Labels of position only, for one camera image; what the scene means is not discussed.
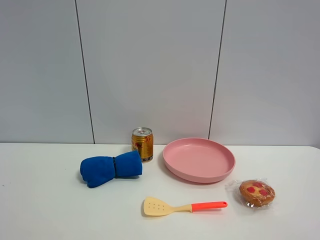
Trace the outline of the raspberry muffin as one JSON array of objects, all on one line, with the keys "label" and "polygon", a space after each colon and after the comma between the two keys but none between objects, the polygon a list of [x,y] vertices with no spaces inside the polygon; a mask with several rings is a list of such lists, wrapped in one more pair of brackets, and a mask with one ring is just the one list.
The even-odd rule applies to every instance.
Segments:
[{"label": "raspberry muffin", "polygon": [[247,208],[267,208],[276,198],[275,190],[261,179],[234,180],[225,185],[225,190]]}]

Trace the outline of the gold drink can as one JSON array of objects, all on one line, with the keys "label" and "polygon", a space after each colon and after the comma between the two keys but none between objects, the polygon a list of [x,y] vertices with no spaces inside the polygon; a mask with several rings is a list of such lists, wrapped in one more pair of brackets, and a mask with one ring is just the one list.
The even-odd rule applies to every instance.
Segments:
[{"label": "gold drink can", "polygon": [[132,131],[131,150],[138,151],[143,163],[149,162],[154,156],[154,135],[148,127],[138,127]]}]

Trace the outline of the pink round plate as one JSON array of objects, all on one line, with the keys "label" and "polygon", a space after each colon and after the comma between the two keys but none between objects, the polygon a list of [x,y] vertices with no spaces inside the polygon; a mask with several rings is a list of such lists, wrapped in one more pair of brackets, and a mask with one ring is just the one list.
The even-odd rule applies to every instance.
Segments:
[{"label": "pink round plate", "polygon": [[225,146],[204,138],[182,138],[162,152],[165,166],[175,176],[193,183],[212,184],[228,177],[236,158]]}]

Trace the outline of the rolled blue towel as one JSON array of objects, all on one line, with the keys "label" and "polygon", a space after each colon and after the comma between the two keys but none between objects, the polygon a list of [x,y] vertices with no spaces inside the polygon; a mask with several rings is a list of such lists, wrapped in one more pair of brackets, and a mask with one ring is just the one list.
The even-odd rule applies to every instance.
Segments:
[{"label": "rolled blue towel", "polygon": [[84,159],[79,172],[89,188],[99,187],[115,178],[135,178],[143,173],[138,151],[111,156],[94,156]]}]

